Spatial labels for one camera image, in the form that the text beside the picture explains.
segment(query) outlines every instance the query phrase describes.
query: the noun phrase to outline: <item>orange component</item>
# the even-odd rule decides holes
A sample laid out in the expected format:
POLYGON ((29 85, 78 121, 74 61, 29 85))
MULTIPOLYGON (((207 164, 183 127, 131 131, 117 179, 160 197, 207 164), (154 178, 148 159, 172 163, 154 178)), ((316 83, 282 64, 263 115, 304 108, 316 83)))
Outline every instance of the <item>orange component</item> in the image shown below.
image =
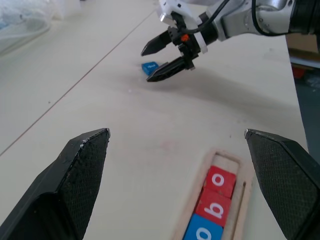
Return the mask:
POLYGON ((189 39, 190 39, 190 37, 189 37, 188 34, 185 34, 185 35, 183 35, 183 36, 181 37, 181 41, 182 41, 182 42, 186 42, 186 41, 188 41, 189 39))

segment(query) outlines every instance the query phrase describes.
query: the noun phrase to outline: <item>white letter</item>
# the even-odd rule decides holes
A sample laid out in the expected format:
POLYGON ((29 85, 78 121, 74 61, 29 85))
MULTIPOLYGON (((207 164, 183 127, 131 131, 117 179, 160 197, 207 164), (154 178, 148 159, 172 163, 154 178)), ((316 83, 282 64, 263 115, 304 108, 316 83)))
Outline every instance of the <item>white letter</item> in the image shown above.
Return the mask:
POLYGON ((196 239, 198 240, 211 240, 211 233, 208 231, 208 229, 205 229, 204 227, 199 227, 195 235, 196 235, 196 239), (200 236, 200 233, 206 234, 207 238, 202 238, 200 236))
POLYGON ((218 187, 221 187, 225 183, 224 176, 222 176, 221 174, 215 173, 212 176, 212 182, 213 182, 214 185, 216 185, 218 187))
POLYGON ((224 209, 218 203, 211 203, 210 204, 210 209, 205 207, 204 211, 206 213, 208 213, 208 214, 211 214, 211 215, 215 216, 218 219, 222 219, 222 214, 224 214, 224 209))

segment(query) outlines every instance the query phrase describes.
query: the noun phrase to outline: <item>table surface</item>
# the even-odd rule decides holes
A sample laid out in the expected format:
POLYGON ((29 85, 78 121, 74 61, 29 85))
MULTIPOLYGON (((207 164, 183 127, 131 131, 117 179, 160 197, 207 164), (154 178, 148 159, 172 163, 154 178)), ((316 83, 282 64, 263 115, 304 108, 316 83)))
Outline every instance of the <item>table surface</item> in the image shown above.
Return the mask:
MULTIPOLYGON (((212 147, 251 161, 246 128, 307 149, 284 37, 216 42, 194 71, 148 83, 141 63, 179 56, 169 46, 140 57, 167 28, 154 8, 88 1, 81 15, 0 58, 0 223, 69 139, 99 128, 111 139, 85 239, 169 239, 212 147)), ((244 235, 285 239, 257 181, 244 235)))

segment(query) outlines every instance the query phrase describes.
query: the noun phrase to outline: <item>plastic bag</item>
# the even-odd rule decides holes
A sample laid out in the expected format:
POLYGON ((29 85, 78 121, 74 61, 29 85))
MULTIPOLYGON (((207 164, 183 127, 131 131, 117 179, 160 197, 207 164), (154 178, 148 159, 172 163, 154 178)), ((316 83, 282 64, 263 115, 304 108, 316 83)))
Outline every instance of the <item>plastic bag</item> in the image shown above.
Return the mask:
POLYGON ((0 55, 47 31, 53 17, 79 10, 79 0, 0 0, 0 55))

